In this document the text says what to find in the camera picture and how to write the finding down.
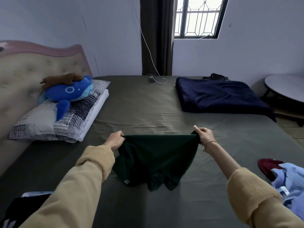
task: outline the person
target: person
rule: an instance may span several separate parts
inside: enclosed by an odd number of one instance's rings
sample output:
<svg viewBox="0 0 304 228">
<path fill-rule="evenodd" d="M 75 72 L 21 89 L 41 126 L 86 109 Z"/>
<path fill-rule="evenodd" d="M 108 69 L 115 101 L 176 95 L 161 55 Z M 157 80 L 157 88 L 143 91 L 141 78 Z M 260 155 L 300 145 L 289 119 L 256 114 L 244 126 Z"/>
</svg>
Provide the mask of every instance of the person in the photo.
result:
<svg viewBox="0 0 304 228">
<path fill-rule="evenodd" d="M 211 130 L 196 126 L 194 130 L 206 153 L 214 158 L 228 179 L 228 198 L 240 221 L 256 228 L 304 227 L 304 222 L 283 206 L 281 195 L 264 180 L 242 168 L 216 142 Z M 101 184 L 115 162 L 112 150 L 122 145 L 123 135 L 118 131 L 112 133 L 103 145 L 88 146 L 54 193 L 20 227 L 91 227 Z"/>
</svg>

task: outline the whale eye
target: whale eye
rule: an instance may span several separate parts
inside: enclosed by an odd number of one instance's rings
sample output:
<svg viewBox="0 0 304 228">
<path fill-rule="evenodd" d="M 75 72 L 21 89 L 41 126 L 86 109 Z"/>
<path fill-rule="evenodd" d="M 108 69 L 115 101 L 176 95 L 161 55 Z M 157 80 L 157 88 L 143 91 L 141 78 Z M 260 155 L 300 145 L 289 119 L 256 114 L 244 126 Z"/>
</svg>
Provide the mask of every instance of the whale eye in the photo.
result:
<svg viewBox="0 0 304 228">
<path fill-rule="evenodd" d="M 73 93 L 75 91 L 75 89 L 74 89 L 74 87 L 66 87 L 65 91 L 70 94 L 70 93 Z"/>
</svg>

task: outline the patterned pillow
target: patterned pillow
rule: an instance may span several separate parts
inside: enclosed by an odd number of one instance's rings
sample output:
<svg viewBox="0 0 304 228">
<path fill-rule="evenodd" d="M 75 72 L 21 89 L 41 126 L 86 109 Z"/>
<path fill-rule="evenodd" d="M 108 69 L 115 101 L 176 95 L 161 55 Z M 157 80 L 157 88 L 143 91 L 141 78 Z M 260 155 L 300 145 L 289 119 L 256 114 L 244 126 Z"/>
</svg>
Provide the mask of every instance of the patterned pillow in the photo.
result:
<svg viewBox="0 0 304 228">
<path fill-rule="evenodd" d="M 70 103 L 63 119 L 56 121 L 56 102 L 48 99 L 25 114 L 12 128 L 9 139 L 63 140 L 76 142 L 85 129 L 93 106 L 110 84 L 109 81 L 92 80 L 93 91 L 85 99 Z"/>
</svg>

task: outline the brown plush dog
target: brown plush dog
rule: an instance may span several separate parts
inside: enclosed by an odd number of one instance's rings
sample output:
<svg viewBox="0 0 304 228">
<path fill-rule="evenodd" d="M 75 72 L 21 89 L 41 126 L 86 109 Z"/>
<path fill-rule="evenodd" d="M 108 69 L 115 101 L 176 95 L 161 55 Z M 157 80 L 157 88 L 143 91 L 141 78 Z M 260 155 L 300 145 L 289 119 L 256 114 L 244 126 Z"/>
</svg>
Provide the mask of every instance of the brown plush dog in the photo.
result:
<svg viewBox="0 0 304 228">
<path fill-rule="evenodd" d="M 43 90 L 47 90 L 48 88 L 59 85 L 59 84 L 66 84 L 66 85 L 73 85 L 73 81 L 81 81 L 84 77 L 77 73 L 68 73 L 65 75 L 58 75 L 58 76 L 50 76 L 42 79 L 42 82 L 40 84 L 44 85 L 42 86 Z"/>
</svg>

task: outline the rolled-up sleeve cuff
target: rolled-up sleeve cuff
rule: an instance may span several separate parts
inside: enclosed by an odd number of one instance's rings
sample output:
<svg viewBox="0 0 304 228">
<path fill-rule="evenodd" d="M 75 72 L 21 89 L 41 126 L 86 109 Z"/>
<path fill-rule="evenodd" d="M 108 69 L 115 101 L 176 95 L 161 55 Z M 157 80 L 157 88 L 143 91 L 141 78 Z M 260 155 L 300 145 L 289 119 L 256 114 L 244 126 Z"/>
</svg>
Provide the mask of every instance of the rolled-up sleeve cuff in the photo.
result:
<svg viewBox="0 0 304 228">
<path fill-rule="evenodd" d="M 85 161 L 96 162 L 102 168 L 102 180 L 107 179 L 115 163 L 114 154 L 108 146 L 88 146 L 82 156 L 76 162 L 76 166 L 82 165 Z"/>
<path fill-rule="evenodd" d="M 281 195 L 271 185 L 246 168 L 234 171 L 228 180 L 227 193 L 238 219 L 246 224 L 264 200 L 275 197 L 282 201 Z"/>
</svg>

